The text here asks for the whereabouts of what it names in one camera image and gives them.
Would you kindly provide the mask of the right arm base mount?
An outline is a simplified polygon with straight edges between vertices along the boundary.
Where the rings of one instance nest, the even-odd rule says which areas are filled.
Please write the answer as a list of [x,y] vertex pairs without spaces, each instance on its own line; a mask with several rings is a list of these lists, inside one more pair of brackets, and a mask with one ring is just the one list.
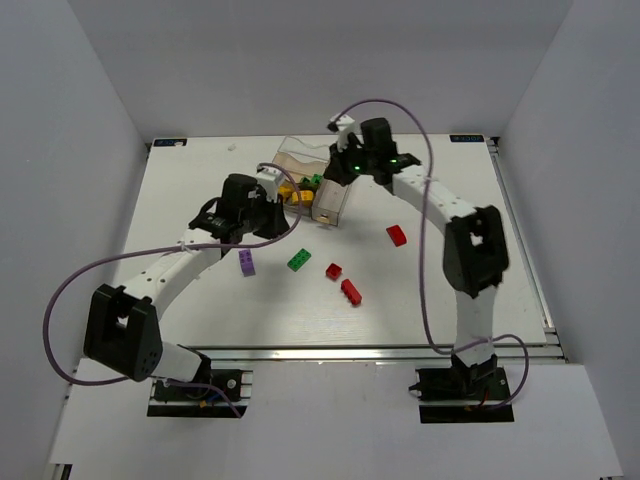
[[422,424],[513,423],[505,370],[497,356],[467,367],[453,356],[447,368],[420,368],[408,392],[419,402]]

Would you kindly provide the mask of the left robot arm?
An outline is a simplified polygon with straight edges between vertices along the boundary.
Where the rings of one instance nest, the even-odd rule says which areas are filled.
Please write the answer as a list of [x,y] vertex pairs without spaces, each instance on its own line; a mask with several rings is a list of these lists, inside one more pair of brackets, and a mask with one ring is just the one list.
[[246,235],[270,245],[286,236],[280,193],[291,176],[273,164],[255,175],[234,173],[220,196],[205,202],[180,240],[157,251],[157,260],[118,286],[104,284],[91,298],[83,353],[126,378],[204,382],[209,360],[200,352],[166,342],[160,320],[171,303]]

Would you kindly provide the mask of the red curved lego brick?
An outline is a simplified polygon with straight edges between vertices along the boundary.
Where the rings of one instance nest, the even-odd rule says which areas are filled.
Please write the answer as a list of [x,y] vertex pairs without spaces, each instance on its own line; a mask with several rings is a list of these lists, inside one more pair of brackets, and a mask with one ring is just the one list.
[[387,227],[386,232],[395,247],[400,247],[407,243],[407,237],[399,225]]

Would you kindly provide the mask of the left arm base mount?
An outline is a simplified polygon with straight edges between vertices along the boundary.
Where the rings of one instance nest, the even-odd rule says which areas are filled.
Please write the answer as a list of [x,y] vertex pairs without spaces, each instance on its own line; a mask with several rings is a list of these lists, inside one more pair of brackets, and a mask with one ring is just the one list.
[[185,387],[154,381],[147,416],[157,418],[239,419],[252,393],[253,371],[213,369],[209,387]]

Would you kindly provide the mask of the yellow rounded lego brick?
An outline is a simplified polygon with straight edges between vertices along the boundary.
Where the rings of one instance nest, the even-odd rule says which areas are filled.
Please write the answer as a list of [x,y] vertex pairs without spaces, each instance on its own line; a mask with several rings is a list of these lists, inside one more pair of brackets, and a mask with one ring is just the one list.
[[293,191],[290,197],[290,204],[292,206],[302,205],[305,208],[310,208],[313,204],[315,194],[311,190],[301,190],[300,192]]

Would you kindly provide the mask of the red 2x2 lego brick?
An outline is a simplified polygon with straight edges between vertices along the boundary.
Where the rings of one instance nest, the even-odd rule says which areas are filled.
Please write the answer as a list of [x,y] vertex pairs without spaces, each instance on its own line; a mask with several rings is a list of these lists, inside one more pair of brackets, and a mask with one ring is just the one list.
[[325,275],[332,281],[336,281],[341,274],[342,268],[336,263],[331,263],[325,271]]

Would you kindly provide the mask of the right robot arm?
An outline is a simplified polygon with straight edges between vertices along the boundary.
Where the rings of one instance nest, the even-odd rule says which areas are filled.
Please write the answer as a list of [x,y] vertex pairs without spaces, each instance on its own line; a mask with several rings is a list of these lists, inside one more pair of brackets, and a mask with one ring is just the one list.
[[442,234],[442,269],[456,298],[452,369],[467,385],[488,378],[497,368],[492,340],[497,288],[509,267],[499,210],[463,200],[434,180],[418,158],[399,152],[384,118],[357,124],[343,114],[331,119],[328,128],[337,138],[329,148],[326,179],[348,186],[368,175]]

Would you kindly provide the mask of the green 2x4 lego brick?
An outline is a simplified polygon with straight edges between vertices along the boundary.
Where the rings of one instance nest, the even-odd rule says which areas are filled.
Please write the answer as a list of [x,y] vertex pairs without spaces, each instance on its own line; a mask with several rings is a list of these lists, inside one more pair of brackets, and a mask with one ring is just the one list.
[[306,262],[311,258],[311,253],[301,248],[288,262],[287,266],[293,271],[297,272],[300,268],[302,268]]

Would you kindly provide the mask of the yellow 2x4 lego brick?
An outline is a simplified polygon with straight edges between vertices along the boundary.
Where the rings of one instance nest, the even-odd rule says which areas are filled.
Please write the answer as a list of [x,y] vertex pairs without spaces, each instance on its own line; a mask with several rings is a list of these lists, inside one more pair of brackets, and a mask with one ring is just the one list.
[[284,200],[290,198],[294,192],[294,188],[290,185],[281,185],[279,187],[279,195],[282,196]]

